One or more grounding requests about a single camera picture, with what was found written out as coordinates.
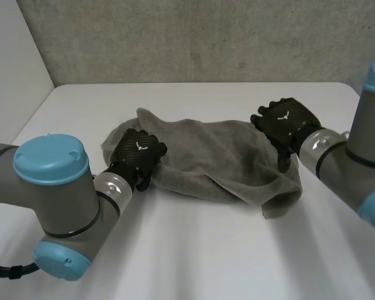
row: tabletop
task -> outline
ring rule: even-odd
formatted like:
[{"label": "tabletop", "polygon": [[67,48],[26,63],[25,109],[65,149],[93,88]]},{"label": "tabletop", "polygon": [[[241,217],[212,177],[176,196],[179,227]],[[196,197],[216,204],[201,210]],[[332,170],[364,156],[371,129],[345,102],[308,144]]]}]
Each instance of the tabletop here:
[{"label": "tabletop", "polygon": [[[87,84],[56,88],[14,144],[47,133],[80,139],[93,173],[100,145],[146,108],[165,121],[249,121],[294,97],[337,132],[358,95],[339,83]],[[265,220],[258,207],[160,191],[135,192],[90,270],[77,282],[38,271],[0,279],[0,299],[375,299],[375,229],[300,166],[300,201]],[[0,204],[0,264],[27,264],[43,231],[34,213]]]}]

